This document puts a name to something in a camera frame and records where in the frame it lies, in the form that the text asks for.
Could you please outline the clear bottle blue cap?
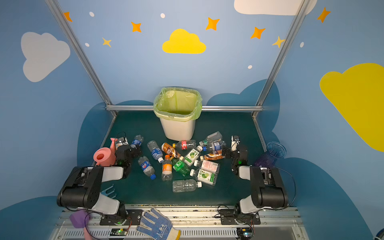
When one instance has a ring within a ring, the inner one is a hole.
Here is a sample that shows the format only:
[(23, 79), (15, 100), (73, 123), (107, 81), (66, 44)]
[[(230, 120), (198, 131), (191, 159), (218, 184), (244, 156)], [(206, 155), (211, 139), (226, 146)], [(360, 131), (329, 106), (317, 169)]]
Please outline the clear bottle blue cap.
[(140, 165), (143, 173), (148, 176), (151, 180), (154, 180), (156, 178), (155, 169), (153, 168), (147, 157), (140, 157), (138, 160), (138, 164)]

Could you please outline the brown tea bottle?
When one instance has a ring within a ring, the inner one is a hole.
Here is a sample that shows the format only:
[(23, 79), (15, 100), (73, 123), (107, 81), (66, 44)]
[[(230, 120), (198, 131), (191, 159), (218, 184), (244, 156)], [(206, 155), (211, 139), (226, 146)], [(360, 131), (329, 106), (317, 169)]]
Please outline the brown tea bottle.
[(214, 151), (212, 153), (200, 156), (200, 160), (207, 160), (207, 161), (216, 161), (216, 160), (221, 160), (224, 159), (225, 155), (223, 154), (222, 150), (219, 151)]

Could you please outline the brown coffee bottle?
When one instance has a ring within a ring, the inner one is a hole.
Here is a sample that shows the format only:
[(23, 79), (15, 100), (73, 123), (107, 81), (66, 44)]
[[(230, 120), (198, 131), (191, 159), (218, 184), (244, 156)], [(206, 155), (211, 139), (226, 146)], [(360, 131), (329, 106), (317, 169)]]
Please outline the brown coffee bottle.
[(168, 143), (163, 143), (161, 147), (162, 151), (165, 152), (167, 155), (170, 155), (174, 157), (175, 159), (182, 160), (184, 157), (179, 154), (175, 148), (173, 148), (170, 144)]

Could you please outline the clear bottle orange label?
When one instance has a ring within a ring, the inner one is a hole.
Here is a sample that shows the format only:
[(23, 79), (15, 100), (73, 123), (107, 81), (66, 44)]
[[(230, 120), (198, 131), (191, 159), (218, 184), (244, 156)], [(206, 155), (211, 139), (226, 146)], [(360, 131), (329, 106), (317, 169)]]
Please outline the clear bottle orange label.
[(171, 181), (173, 178), (172, 172), (173, 166), (170, 155), (165, 155), (165, 158), (162, 162), (162, 181), (167, 182)]

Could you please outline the clear bottle white cap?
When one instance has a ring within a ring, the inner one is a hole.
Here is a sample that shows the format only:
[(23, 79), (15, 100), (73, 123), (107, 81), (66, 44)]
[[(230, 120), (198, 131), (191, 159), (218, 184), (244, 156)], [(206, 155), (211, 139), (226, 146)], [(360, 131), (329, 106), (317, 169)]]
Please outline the clear bottle white cap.
[(202, 182), (193, 179), (173, 181), (173, 193), (193, 192), (201, 187)]

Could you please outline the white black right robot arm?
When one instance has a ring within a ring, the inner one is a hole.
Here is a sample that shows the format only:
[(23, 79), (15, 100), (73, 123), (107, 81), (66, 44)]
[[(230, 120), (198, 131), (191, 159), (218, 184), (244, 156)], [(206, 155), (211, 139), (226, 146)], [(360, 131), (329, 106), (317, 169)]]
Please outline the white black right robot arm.
[(269, 142), (266, 151), (248, 164), (248, 150), (238, 145), (236, 150), (223, 150), (223, 155), (232, 160), (232, 172), (240, 179), (250, 182), (250, 195), (241, 199), (235, 207), (236, 213), (256, 214), (261, 210), (282, 210), (289, 203), (280, 171), (275, 162), (286, 155), (286, 149), (278, 142)]

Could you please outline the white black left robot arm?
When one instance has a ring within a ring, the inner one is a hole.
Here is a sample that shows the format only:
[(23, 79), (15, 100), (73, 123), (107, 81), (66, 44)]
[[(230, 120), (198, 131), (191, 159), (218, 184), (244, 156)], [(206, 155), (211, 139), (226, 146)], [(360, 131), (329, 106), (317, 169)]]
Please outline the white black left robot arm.
[(128, 214), (124, 203), (102, 194), (102, 183), (125, 179), (133, 160), (142, 155), (138, 145), (111, 145), (94, 153), (94, 167), (75, 167), (57, 196), (60, 207), (88, 210), (109, 216), (111, 225), (125, 225)]

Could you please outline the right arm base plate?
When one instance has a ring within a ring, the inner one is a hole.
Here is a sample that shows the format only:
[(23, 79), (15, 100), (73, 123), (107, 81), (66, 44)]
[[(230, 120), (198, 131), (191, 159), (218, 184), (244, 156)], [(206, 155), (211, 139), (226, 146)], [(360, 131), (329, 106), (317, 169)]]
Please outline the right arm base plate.
[(220, 220), (222, 225), (260, 225), (258, 214), (235, 213), (234, 209), (220, 209)]

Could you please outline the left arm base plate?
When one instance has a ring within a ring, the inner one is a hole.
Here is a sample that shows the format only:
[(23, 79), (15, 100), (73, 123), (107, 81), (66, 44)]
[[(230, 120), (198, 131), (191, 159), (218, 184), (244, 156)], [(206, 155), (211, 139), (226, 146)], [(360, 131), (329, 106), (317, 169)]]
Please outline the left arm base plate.
[(138, 226), (141, 223), (143, 210), (127, 209), (125, 215), (106, 215), (102, 216), (101, 226)]

